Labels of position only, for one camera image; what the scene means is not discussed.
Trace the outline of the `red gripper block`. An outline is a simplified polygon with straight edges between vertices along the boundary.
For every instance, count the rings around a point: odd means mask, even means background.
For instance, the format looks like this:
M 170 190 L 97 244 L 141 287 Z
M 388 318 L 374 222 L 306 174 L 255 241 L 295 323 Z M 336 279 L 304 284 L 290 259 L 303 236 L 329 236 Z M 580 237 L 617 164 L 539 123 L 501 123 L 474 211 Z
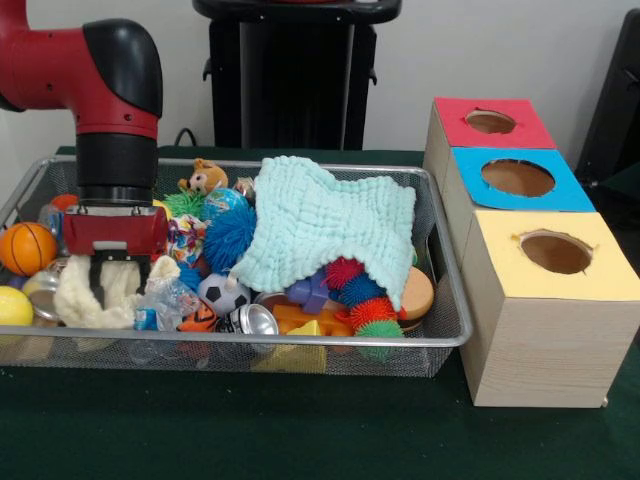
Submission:
M 97 302 L 104 306 L 101 285 L 104 254 L 115 252 L 124 257 L 136 257 L 140 284 L 136 292 L 145 293 L 151 270 L 149 257 L 164 251 L 168 233 L 168 219 L 161 207 L 69 207 L 63 217 L 64 241 L 72 255 L 90 257 L 89 285 Z

